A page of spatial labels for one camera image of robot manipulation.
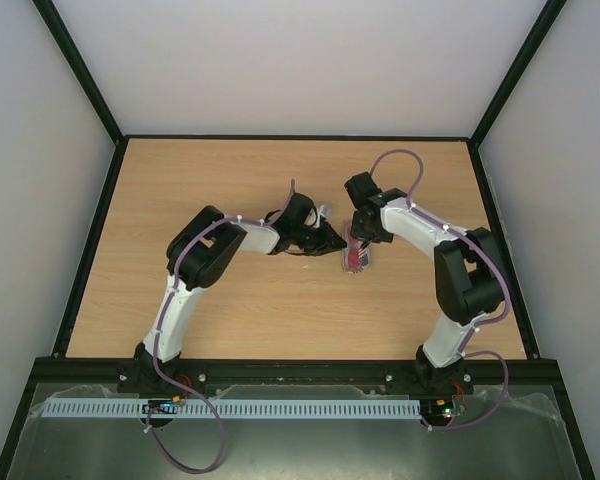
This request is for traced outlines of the pink translucent sunglasses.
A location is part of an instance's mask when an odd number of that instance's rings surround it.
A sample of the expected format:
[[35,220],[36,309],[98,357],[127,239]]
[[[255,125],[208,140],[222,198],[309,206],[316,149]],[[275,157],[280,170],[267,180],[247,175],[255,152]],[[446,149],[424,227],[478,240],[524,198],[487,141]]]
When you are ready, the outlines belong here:
[[358,246],[347,247],[344,250],[343,266],[346,272],[358,273],[363,270],[360,262],[360,252]]

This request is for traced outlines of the flag pattern glasses case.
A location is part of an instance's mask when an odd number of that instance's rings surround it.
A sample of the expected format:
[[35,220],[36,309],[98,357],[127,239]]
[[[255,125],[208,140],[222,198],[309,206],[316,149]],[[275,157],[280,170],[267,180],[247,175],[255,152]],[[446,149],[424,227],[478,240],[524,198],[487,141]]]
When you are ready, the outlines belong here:
[[352,236],[351,227],[351,221],[344,223],[342,237],[346,242],[346,247],[342,250],[342,266],[346,273],[358,274],[370,267],[370,248]]

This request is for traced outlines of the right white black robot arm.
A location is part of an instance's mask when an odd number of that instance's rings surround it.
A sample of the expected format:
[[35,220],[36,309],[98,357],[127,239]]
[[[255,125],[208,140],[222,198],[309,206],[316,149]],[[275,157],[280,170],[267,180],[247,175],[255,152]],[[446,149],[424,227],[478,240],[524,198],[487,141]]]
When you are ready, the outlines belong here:
[[398,236],[433,262],[441,315],[418,347],[414,371],[423,389],[438,391],[459,373],[474,333],[501,321],[511,309],[495,238],[485,228],[466,230],[445,222],[399,189],[382,191],[369,172],[351,177],[345,190],[355,208],[354,239],[368,245]]

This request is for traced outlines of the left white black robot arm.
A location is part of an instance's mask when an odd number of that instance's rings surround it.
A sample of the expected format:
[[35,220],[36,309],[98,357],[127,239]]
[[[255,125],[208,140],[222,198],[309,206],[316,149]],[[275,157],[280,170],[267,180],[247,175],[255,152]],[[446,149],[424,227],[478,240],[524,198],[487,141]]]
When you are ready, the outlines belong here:
[[197,304],[237,253],[319,257],[345,248],[328,222],[328,207],[295,191],[280,209],[258,220],[205,207],[167,248],[166,288],[151,329],[136,347],[135,377],[156,384],[173,368]]

